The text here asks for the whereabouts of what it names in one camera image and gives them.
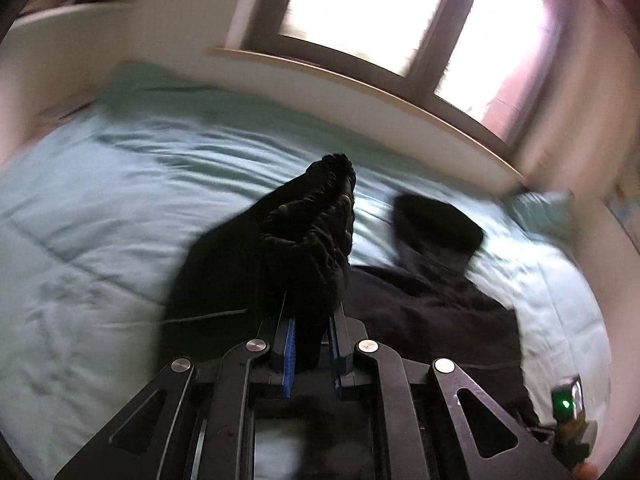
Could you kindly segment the person's right hand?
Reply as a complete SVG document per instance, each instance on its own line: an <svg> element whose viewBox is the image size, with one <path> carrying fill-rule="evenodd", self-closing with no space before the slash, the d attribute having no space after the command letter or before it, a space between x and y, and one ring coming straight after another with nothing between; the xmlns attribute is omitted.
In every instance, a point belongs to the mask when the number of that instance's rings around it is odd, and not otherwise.
<svg viewBox="0 0 640 480"><path fill-rule="evenodd" d="M575 480L598 480L598 468L595 464L592 463L579 463L573 468L572 477Z"/></svg>

